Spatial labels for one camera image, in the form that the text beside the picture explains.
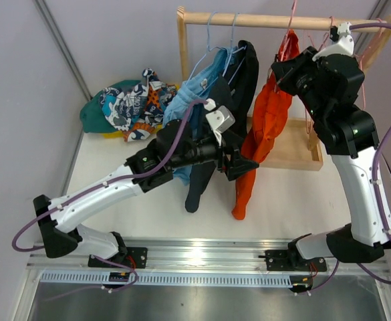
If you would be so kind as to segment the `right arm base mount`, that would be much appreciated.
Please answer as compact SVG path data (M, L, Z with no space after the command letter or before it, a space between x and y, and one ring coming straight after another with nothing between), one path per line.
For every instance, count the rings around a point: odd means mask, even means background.
M303 259L285 249L267 249L259 255L270 272L326 272L327 263L323 257Z

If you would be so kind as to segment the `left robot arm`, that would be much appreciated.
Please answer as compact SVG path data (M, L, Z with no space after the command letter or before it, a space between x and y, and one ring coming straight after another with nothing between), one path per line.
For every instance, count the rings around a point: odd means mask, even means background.
M83 222L114 203L171 181L175 169L206 163L213 164L230 181L259 166L242 155L237 137L229 131L222 142L213 134L193 140L189 124L173 120L158 131L146 148L103 179L63 197L36 197L33 204L47 257L79 253L102 258L113 268L120 267L128 255L121 235L90 229Z

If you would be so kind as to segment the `dark navy shorts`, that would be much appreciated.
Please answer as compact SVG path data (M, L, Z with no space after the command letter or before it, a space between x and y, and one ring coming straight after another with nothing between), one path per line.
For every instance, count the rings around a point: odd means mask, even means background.
M239 138L242 145L247 135L247 113L251 107L259 75L259 62L253 44L246 40L238 42L239 52L233 58L226 72L219 70L219 79L213 85L209 98L218 106L225 106L235 118L230 131ZM191 169L185 209L189 213L198 210L201 195L217 168L215 161L194 165Z

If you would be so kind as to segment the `blue hanger navy shorts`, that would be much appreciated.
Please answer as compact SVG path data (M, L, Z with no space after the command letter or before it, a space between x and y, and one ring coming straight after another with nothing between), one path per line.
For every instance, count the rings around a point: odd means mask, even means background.
M236 13L233 18L232 26L231 26L231 38L230 43L228 47L223 47L221 49L221 65L218 73L222 75L222 77L225 77L225 74L227 73L227 70L229 69L229 66L231 65L231 60L233 59L233 55L240 52L241 49L238 49L234 44L234 35L235 35L235 27L237 18L240 15L240 13Z

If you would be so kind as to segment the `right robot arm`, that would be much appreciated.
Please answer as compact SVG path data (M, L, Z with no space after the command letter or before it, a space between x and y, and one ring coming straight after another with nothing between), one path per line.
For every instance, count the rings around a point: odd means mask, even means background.
M318 257L343 263L372 263L391 249L391 213L379 208L374 170L379 138L374 119L355 105L364 73L352 56L333 53L316 58L308 47L297 57L272 64L278 87L297 96L313 120L313 129L335 164L350 210L349 224L303 235L288 245L287 264L301 270Z

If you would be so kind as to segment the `blue hanger light shorts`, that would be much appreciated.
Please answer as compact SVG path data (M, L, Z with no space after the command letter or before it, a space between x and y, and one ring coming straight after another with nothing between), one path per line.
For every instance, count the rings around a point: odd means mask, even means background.
M217 11L214 11L210 14L209 19L207 21L206 31L207 31L207 42L206 42L206 50L203 56L200 58L200 60L194 65L194 68L192 69L191 73L189 74L188 81L191 80L194 76L194 73L196 72L198 66L200 63L207 57L207 55L213 50L211 47L211 33L210 33L210 26L211 26L211 20L213 17L217 14Z

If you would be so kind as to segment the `pink hanger orange shorts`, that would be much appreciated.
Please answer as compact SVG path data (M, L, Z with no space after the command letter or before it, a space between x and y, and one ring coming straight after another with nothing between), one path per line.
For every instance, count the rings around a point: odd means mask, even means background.
M298 0L294 0L292 3L287 29L279 46L278 52L275 55L274 62L286 62L287 60L295 58L300 53L299 38L294 29L291 27L297 9L297 2Z

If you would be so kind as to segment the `aluminium rail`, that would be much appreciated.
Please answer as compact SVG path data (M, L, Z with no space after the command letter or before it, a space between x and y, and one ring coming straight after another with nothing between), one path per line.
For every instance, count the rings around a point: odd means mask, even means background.
M226 239L149 239L130 238L127 247L148 249L146 268L142 272L188 272L250 274L266 271L260 255L268 249L285 249L289 239L226 240ZM47 258L43 250L29 254L28 270L87 270L88 257L71 254L56 259ZM379 276L388 277L390 267L386 258L367 264ZM356 264L340 263L337 274L365 275Z

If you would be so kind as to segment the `dark green shorts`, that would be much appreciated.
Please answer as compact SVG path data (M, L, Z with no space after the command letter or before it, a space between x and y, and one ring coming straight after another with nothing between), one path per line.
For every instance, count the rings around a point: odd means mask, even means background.
M80 111L80 120L85 133L109 134L117 130L106 120L102 112L102 95L108 88L132 89L140 80L122 80L100 90Z

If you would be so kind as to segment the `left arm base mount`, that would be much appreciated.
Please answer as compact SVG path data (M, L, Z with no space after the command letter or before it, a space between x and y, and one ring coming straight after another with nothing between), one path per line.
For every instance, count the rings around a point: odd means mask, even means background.
M126 266L132 269L144 269L148 259L147 247L128 247L128 253L116 254L109 259L98 259L91 255L88 260L88 267L90 268L118 268L119 266Z

